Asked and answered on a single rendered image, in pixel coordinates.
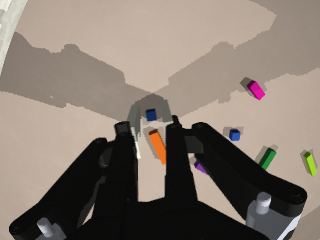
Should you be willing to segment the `purple rod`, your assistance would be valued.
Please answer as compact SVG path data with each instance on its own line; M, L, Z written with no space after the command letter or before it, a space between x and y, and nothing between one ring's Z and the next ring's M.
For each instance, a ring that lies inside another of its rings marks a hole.
M195 168L198 169L199 171L207 174L207 173L204 171L203 167L198 163L198 161L196 161L196 162L194 163L194 166L195 166ZM208 174L207 174L207 175L208 175ZM208 176L209 176L209 175L208 175Z

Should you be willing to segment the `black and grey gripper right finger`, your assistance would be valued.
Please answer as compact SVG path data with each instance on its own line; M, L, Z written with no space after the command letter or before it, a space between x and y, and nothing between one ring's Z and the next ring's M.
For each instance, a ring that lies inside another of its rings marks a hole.
M289 240L307 199L305 189L268 173L207 123L182 128L167 99L160 100L160 106L166 130L164 239L204 240L188 157L194 153L246 226L270 240Z

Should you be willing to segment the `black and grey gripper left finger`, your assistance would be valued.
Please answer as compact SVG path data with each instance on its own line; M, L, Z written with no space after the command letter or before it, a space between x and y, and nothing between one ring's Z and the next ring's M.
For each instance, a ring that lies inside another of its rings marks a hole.
M64 240L83 225L93 205L83 240L126 240L127 201L138 201L139 104L114 129L115 141L93 140L41 200L10 224L15 240Z

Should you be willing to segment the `small magenta block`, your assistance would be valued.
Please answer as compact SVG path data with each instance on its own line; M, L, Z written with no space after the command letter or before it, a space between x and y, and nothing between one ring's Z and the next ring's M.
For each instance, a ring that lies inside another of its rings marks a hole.
M258 85L258 83L254 80L252 80L248 85L248 89L251 91L251 93L255 96L256 99L260 100L265 93L261 89L261 87Z

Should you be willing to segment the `small blue block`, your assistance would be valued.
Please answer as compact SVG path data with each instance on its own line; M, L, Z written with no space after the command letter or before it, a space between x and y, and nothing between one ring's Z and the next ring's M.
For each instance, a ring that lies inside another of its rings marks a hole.
M147 118L147 122L157 120L155 109L146 110L146 118Z
M240 140L240 132L237 130L230 130L229 138L231 141L239 141Z

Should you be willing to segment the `orange rod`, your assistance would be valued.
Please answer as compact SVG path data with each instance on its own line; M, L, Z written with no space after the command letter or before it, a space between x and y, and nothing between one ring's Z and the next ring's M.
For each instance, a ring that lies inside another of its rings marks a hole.
M162 165L166 164L166 152L165 145L162 141L162 138L158 132L158 129L149 132L149 137L152 141L152 144L161 160Z

